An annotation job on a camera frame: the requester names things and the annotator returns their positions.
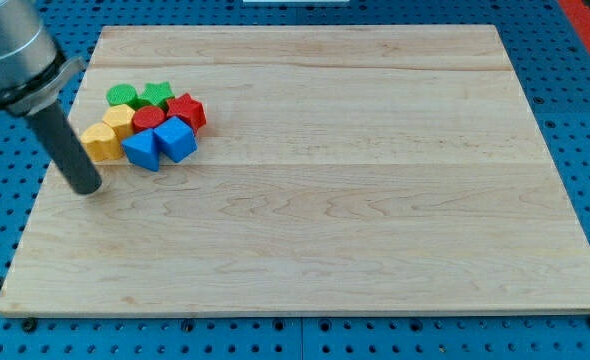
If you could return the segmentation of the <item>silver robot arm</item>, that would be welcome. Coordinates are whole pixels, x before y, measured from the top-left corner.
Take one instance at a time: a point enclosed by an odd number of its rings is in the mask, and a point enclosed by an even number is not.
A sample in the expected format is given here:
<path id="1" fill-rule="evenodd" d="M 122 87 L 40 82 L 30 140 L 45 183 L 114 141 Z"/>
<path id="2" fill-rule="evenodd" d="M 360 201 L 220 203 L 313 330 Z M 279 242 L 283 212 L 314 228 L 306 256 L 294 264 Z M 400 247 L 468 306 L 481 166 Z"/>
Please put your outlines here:
<path id="1" fill-rule="evenodd" d="M 98 190 L 102 178 L 58 102 L 59 92 L 85 69 L 68 58 L 32 1 L 0 0 L 0 111 L 23 118 L 77 194 Z"/>

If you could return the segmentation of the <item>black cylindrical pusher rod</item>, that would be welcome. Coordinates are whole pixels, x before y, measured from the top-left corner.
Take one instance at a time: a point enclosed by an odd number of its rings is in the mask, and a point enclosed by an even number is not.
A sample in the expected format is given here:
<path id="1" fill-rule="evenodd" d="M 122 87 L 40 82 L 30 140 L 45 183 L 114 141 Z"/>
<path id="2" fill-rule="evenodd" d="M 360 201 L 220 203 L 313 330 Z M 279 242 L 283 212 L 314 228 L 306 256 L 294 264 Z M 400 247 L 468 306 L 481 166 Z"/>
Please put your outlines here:
<path id="1" fill-rule="evenodd" d="M 100 188 L 101 175 L 57 101 L 25 119 L 75 193 L 88 195 Z"/>

